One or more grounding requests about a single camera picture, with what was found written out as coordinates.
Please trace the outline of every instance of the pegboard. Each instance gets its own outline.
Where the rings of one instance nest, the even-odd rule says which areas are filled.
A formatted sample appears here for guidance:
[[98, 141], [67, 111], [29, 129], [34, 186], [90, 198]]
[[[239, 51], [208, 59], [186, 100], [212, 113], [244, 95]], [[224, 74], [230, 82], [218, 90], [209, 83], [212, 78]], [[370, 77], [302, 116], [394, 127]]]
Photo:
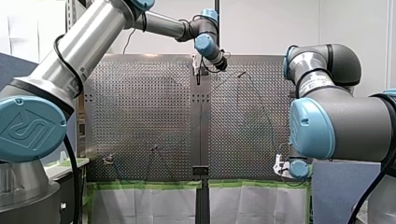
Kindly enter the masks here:
[[91, 181], [191, 179], [190, 73], [191, 56], [105, 56], [86, 87]]
[[[233, 56], [227, 72], [202, 77], [199, 87], [191, 63], [190, 55], [99, 63], [85, 88], [90, 181], [191, 180], [197, 162], [209, 165], [210, 178], [276, 179], [293, 90], [283, 57]], [[114, 163], [105, 164], [110, 154]]]
[[277, 152], [288, 155], [291, 83], [283, 57], [233, 56], [211, 78], [210, 178], [275, 179]]

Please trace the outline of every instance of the black cable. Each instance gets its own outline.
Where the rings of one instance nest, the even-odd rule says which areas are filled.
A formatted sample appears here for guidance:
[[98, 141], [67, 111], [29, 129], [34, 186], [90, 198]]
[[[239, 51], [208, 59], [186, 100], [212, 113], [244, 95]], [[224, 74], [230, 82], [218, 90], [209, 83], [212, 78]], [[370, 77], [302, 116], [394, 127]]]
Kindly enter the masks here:
[[204, 62], [204, 57], [201, 57], [201, 62], [199, 63], [199, 68], [198, 68], [198, 74], [196, 76], [197, 86], [201, 85], [201, 66], [203, 62]]
[[390, 147], [389, 150], [391, 151], [389, 155], [387, 156], [387, 161], [385, 162], [385, 165], [382, 167], [381, 172], [379, 175], [375, 178], [375, 180], [372, 182], [370, 187], [361, 195], [361, 198], [359, 199], [358, 203], [355, 206], [355, 209], [353, 210], [352, 214], [349, 217], [349, 221], [347, 224], [353, 224], [355, 222], [356, 216], [358, 215], [359, 211], [361, 210], [361, 207], [363, 206], [364, 202], [366, 199], [369, 197], [369, 195], [373, 192], [373, 190], [376, 188], [376, 186], [381, 182], [382, 178], [387, 174], [388, 170], [391, 168], [393, 163], [396, 161], [396, 115], [395, 115], [395, 110], [396, 110], [396, 103], [390, 99], [389, 96], [385, 94], [377, 94], [373, 95], [374, 97], [378, 97], [384, 101], [384, 104], [388, 102], [391, 107], [389, 108], [389, 115], [390, 115], [390, 121], [391, 121], [391, 126], [392, 126], [392, 139], [390, 142]]
[[126, 48], [128, 47], [128, 45], [129, 45], [129, 41], [131, 40], [131, 36], [134, 34], [135, 31], [136, 31], [136, 28], [134, 28], [134, 29], [132, 30], [132, 32], [129, 34], [128, 40], [126, 41], [124, 50], [122, 51], [122, 54], [125, 54], [125, 50], [126, 50]]
[[83, 169], [83, 171], [81, 171], [81, 190], [80, 190], [80, 206], [79, 206], [79, 223], [82, 224], [82, 208], [83, 208], [83, 198], [84, 198], [84, 184], [85, 184], [85, 180], [86, 178], [84, 178], [84, 176], [86, 176], [86, 172], [85, 172], [85, 168]]
[[76, 77], [78, 84], [78, 93], [75, 95], [75, 97], [77, 97], [82, 93], [82, 90], [84, 89], [84, 82], [82, 81], [76, 70], [72, 67], [72, 65], [64, 59], [64, 56], [62, 56], [61, 52], [59, 51], [58, 43], [59, 40], [61, 40], [63, 37], [64, 35], [56, 37], [55, 41], [53, 42], [53, 50], [55, 51], [56, 55], [58, 55], [59, 60], [61, 60], [64, 66], [66, 66], [67, 69], [69, 69], [69, 71]]
[[74, 213], [73, 213], [73, 224], [78, 224], [79, 220], [79, 174], [78, 174], [78, 166], [76, 161], [76, 156], [74, 154], [72, 145], [70, 144], [69, 138], [67, 135], [64, 137], [64, 145], [66, 147], [67, 154], [70, 158], [70, 163], [72, 165], [72, 175], [73, 175], [73, 185], [74, 185]]
[[268, 119], [268, 122], [270, 124], [270, 128], [271, 128], [271, 144], [273, 147], [273, 150], [275, 150], [275, 138], [274, 138], [274, 125], [271, 121], [271, 118], [267, 112], [267, 110], [264, 107], [264, 101], [262, 100], [262, 95], [259, 93], [259, 91], [256, 89], [256, 86], [254, 85], [253, 80], [251, 79], [251, 76], [249, 73], [247, 73], [247, 77], [250, 80], [250, 85], [253, 88], [253, 90], [256, 92], [257, 96], [259, 97], [260, 103], [262, 104], [262, 112], [264, 114], [264, 116]]
[[[209, 92], [209, 94], [207, 95], [207, 98], [209, 98], [211, 95], [212, 95], [212, 93], [213, 92], [215, 92], [215, 90], [217, 90], [221, 85], [223, 85], [225, 82], [227, 82], [231, 77], [233, 77], [233, 75], [229, 75], [224, 81], [222, 81], [219, 85], [217, 85], [215, 88], [213, 88], [213, 90], [211, 90], [210, 92]], [[163, 147], [154, 147], [154, 148], [152, 148], [151, 150], [150, 150], [150, 156], [149, 156], [149, 159], [148, 159], [148, 165], [147, 165], [147, 170], [146, 170], [146, 176], [145, 176], [145, 180], [148, 180], [149, 179], [149, 175], [150, 175], [150, 172], [151, 172], [151, 164], [152, 164], [152, 159], [153, 159], [153, 152], [154, 152], [154, 150], [163, 150], [163, 149], [165, 149], [165, 148], [167, 148], [167, 147], [172, 147], [172, 146], [176, 146], [176, 145], [178, 145], [178, 144], [181, 144], [182, 142], [184, 142], [184, 141], [186, 141], [189, 137], [191, 137], [191, 135], [192, 135], [192, 133], [193, 133], [193, 131], [195, 130], [195, 129], [197, 129], [198, 127], [200, 127], [201, 126], [201, 122], [202, 122], [202, 118], [203, 118], [203, 115], [204, 115], [204, 111], [203, 111], [203, 103], [204, 103], [204, 101], [202, 101], [201, 102], [201, 106], [200, 106], [200, 114], [199, 114], [199, 120], [198, 120], [198, 122], [191, 128], [191, 131], [188, 133], [188, 134], [186, 134], [186, 135], [184, 135], [184, 137], [180, 140], [180, 141], [177, 141], [176, 143], [174, 143], [174, 144], [171, 144], [171, 145], [169, 145], [169, 146], [163, 146]]]
[[142, 32], [145, 33], [146, 29], [148, 28], [148, 18], [146, 16], [146, 12], [142, 13], [142, 21], [143, 21], [143, 28], [142, 28]]

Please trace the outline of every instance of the white cloth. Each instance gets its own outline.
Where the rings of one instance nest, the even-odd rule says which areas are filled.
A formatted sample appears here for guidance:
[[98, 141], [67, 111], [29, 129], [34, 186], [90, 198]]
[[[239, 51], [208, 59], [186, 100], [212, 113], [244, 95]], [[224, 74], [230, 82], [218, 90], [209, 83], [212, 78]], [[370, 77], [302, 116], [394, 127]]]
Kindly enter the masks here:
[[306, 224], [307, 190], [210, 189], [211, 224]]
[[101, 189], [92, 224], [195, 224], [196, 189]]

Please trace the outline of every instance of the blue joint cap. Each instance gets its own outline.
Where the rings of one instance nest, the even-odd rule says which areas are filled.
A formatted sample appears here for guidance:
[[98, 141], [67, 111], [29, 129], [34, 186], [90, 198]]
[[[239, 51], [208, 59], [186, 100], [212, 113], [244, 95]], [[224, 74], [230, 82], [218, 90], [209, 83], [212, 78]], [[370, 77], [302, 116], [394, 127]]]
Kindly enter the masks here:
[[396, 89], [385, 90], [384, 93], [386, 95], [396, 96]]
[[210, 35], [202, 34], [195, 39], [194, 47], [202, 56], [208, 57], [215, 50], [216, 44]]
[[134, 6], [142, 11], [149, 11], [155, 3], [155, 0], [130, 0]]
[[205, 17], [215, 21], [216, 23], [219, 22], [219, 14], [213, 8], [205, 8], [204, 10], [202, 10], [201, 16], [205, 16]]
[[0, 120], [0, 161], [41, 159], [58, 148], [66, 135], [62, 110], [35, 96], [0, 101]]
[[303, 156], [320, 160], [332, 157], [335, 151], [334, 128], [318, 102], [305, 97], [291, 103], [290, 140]]
[[297, 160], [290, 164], [289, 173], [296, 179], [309, 177], [309, 166], [305, 161]]

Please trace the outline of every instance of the white wall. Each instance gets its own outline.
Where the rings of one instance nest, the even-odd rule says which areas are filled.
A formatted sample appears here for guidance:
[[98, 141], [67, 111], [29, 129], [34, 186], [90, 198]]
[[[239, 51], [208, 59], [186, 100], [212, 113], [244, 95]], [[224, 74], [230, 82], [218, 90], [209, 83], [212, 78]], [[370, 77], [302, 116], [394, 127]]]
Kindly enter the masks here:
[[220, 45], [231, 54], [284, 55], [319, 43], [318, 0], [220, 0]]
[[320, 43], [344, 44], [361, 60], [357, 96], [387, 88], [389, 1], [320, 0]]
[[[190, 20], [214, 0], [158, 0], [152, 11]], [[112, 46], [122, 53], [128, 34], [123, 31]], [[318, 0], [221, 0], [220, 46], [231, 54], [284, 54], [291, 44], [316, 45], [319, 35]], [[141, 31], [131, 37], [126, 53], [195, 53], [192, 42]]]
[[0, 52], [39, 63], [65, 33], [65, 0], [0, 0]]

